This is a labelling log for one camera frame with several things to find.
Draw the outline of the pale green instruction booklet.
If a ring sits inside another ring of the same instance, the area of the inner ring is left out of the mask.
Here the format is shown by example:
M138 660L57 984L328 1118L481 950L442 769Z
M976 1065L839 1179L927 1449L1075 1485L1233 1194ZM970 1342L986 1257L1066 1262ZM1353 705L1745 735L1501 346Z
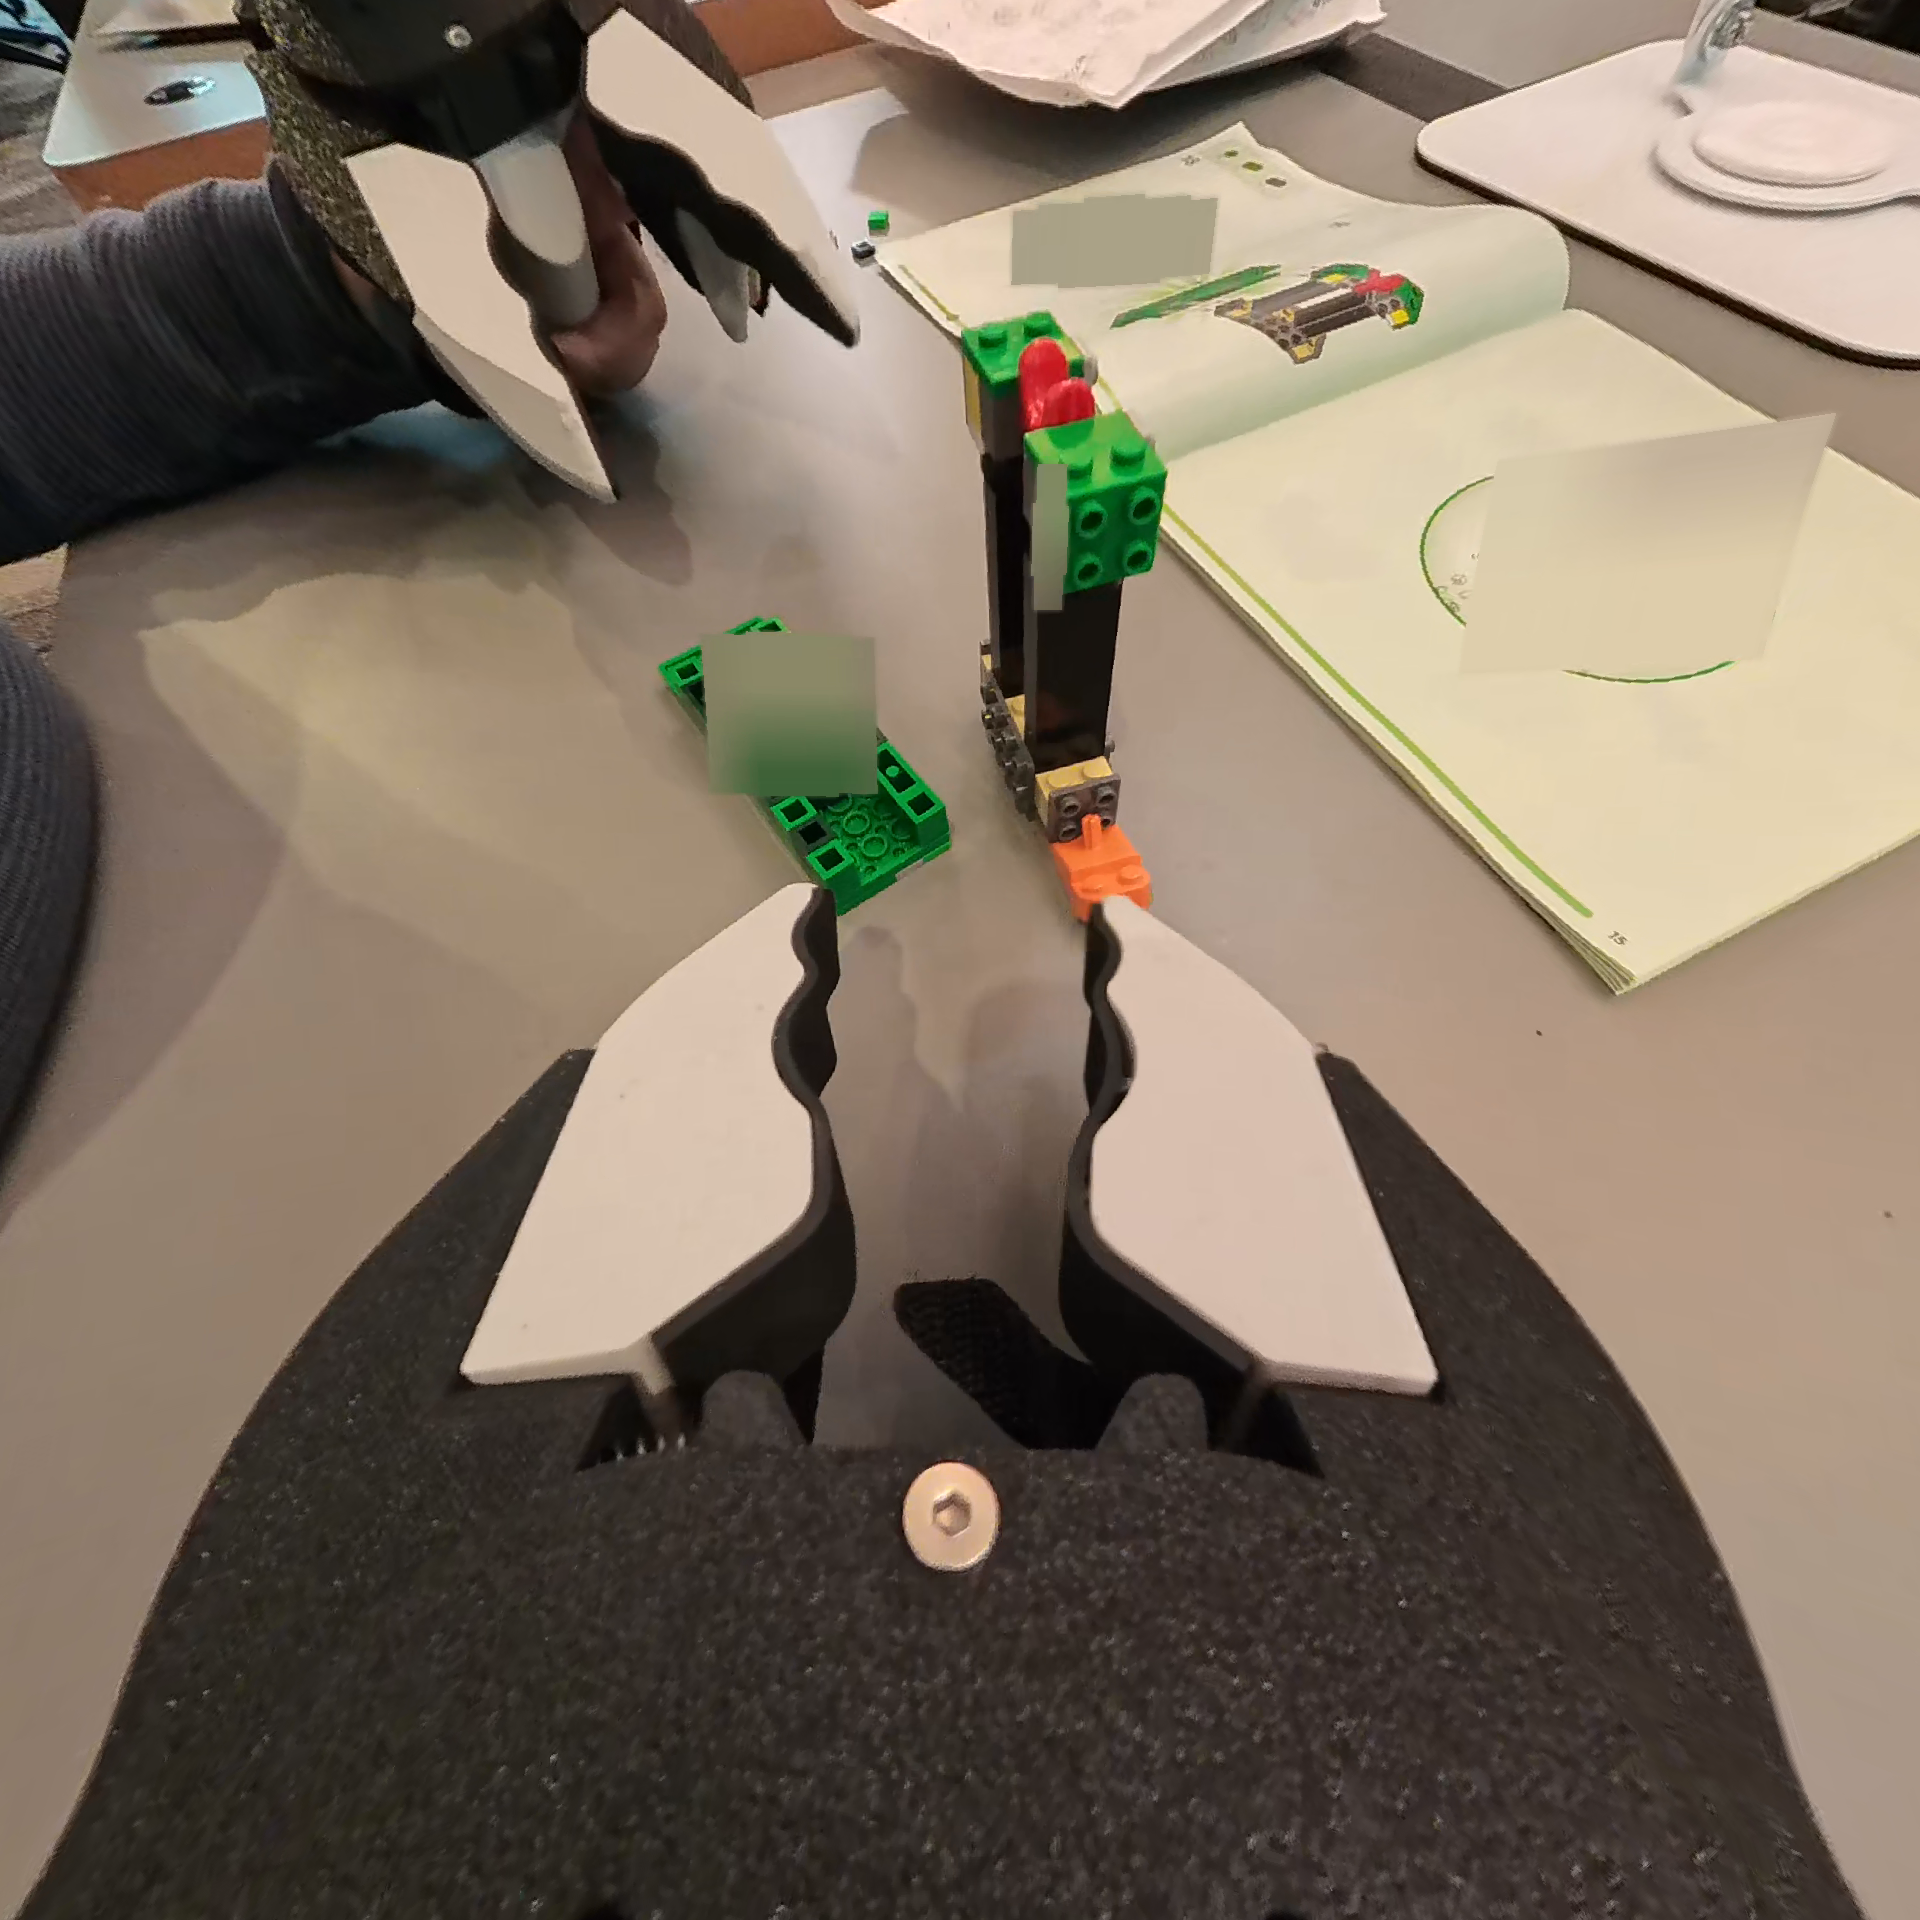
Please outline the pale green instruction booklet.
M1823 453L1760 646L1689 612L1669 660L1559 641L1632 539L1555 567L1550 670L1466 670L1487 495L1525 458L1649 441L1680 533L1760 473L1760 419L1570 305L1563 237L1407 208L1227 129L1184 152L883 251L947 335L1049 305L1169 470L1165 533L1243 621L1623 994L1916 842L1916 495Z

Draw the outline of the orange brick piece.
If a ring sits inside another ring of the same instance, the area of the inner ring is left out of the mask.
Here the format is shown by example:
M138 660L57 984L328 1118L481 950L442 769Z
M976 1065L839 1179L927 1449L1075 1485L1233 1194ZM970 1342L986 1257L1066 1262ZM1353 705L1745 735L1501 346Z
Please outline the orange brick piece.
M1154 909L1154 877L1128 838L1128 827L1082 817L1079 835L1049 842L1052 866L1066 886L1075 922L1093 922L1093 909L1128 899Z

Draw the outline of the person's left forearm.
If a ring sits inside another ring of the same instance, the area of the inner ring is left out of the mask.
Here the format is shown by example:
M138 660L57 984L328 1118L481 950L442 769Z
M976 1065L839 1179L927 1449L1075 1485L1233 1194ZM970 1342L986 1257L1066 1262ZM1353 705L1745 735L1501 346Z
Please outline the person's left forearm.
M0 561L452 397L394 303L363 313L284 173L0 251Z

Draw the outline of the white round charger stand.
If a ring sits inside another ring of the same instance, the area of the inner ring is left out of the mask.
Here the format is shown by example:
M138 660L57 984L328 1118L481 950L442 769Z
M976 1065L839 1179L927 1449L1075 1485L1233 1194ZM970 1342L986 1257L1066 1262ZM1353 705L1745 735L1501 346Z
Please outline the white round charger stand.
M1700 0L1654 141L1666 180L1723 208L1851 217L1920 194L1920 107L1909 91L1749 58L1749 0Z

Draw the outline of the white crumpled paper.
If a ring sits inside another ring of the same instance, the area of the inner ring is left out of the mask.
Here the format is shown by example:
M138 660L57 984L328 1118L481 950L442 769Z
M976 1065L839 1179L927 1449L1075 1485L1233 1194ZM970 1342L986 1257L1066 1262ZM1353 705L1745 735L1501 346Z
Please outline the white crumpled paper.
M1378 0L833 0L827 15L863 40L1055 108L1124 108L1383 20Z

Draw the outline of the person's dark knit clothing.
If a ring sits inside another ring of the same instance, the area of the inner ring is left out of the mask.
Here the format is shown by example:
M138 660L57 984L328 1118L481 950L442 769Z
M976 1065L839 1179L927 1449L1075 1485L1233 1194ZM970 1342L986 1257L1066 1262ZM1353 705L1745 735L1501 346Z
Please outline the person's dark knit clothing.
M84 957L97 755L50 660L0 636L0 1149L12 1155Z

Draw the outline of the black and green brick tower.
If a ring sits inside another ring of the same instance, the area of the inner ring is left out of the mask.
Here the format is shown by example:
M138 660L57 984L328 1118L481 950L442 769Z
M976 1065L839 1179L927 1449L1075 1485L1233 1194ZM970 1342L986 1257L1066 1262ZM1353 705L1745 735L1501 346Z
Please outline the black and green brick tower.
M1109 740L1124 587L1154 571L1165 464L1098 411L1093 361L1049 313L959 335L980 473L980 733L1052 851L1117 827Z

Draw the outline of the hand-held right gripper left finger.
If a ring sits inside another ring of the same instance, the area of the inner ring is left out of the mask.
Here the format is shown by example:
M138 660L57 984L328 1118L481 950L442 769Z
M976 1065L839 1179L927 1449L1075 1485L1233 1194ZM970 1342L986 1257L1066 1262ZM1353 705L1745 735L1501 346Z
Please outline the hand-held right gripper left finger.
M833 899L792 882L615 1015L470 1339L470 1385L617 1375L692 1402L763 1374L821 1398L855 1292L826 1115L833 986Z

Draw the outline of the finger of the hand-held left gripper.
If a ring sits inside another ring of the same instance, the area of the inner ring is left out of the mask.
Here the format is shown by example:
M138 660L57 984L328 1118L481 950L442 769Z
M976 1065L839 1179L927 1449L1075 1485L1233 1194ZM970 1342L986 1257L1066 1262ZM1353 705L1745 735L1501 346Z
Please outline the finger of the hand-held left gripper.
M410 318L442 373L530 460L576 491L609 506L615 484L581 397L550 363L535 305L492 254L492 197L460 160L384 146L348 160L374 230L381 231Z
M861 340L855 277L773 129L626 7L587 36L581 108L606 167L732 340L782 293Z

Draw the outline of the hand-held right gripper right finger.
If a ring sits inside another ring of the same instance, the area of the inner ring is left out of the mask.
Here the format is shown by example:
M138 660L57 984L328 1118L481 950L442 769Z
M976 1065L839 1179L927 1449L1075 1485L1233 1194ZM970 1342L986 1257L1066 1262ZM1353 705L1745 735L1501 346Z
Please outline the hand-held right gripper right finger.
M1131 899L1086 922L1062 1316L1109 1375L1432 1389L1314 1042Z

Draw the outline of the silver laptop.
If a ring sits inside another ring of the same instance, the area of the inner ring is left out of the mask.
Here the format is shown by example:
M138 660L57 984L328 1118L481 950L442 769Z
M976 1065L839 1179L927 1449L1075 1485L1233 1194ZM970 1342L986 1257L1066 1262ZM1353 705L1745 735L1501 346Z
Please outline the silver laptop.
M73 15L69 61L42 130L54 173L263 129L263 91L233 0L84 0L65 7Z

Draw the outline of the person's left hand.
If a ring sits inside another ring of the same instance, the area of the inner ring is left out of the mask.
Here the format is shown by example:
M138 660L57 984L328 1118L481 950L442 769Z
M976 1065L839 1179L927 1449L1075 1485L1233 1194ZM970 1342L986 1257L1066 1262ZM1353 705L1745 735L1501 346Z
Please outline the person's left hand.
M587 119L567 130L567 162L587 225L602 297L576 331L546 331L546 346L581 393L622 393L645 383L666 331L666 297L640 244L640 225L594 149Z

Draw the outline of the green brick plate assembly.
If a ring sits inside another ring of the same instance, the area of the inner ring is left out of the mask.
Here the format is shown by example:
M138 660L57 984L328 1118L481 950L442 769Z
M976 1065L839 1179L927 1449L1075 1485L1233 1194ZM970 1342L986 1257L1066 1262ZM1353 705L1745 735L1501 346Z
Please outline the green brick plate assembly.
M750 797L840 910L949 842L947 802L878 726L866 636L750 620L656 660L707 735L707 785Z

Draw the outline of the white tray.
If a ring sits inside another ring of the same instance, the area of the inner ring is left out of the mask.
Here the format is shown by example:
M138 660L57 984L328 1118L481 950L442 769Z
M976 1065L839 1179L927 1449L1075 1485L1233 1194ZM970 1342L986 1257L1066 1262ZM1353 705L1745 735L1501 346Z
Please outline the white tray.
M1827 349L1916 370L1916 91L1740 43L1689 95L1680 40L1641 43L1416 137L1426 167L1641 260ZM1711 108L1812 107L1885 130L1855 186L1757 186L1711 167Z

